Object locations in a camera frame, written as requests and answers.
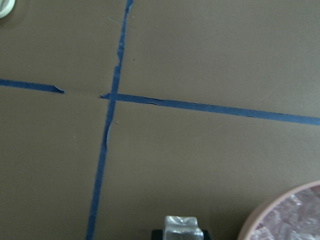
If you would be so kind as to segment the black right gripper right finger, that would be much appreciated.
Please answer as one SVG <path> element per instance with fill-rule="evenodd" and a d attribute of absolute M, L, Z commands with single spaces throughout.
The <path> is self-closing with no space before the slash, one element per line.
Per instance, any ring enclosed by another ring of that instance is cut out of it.
<path fill-rule="evenodd" d="M 202 232 L 203 232 L 203 239 L 204 240 L 211 240 L 211 236 L 210 236 L 210 233 L 208 230 L 203 229 Z"/>

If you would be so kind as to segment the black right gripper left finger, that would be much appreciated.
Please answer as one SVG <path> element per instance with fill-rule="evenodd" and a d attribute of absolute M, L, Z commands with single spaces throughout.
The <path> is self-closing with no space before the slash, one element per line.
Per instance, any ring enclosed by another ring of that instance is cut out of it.
<path fill-rule="evenodd" d="M 163 235 L 163 230 L 162 229 L 153 229 L 151 231 L 151 240 L 163 240 L 164 235 Z"/>

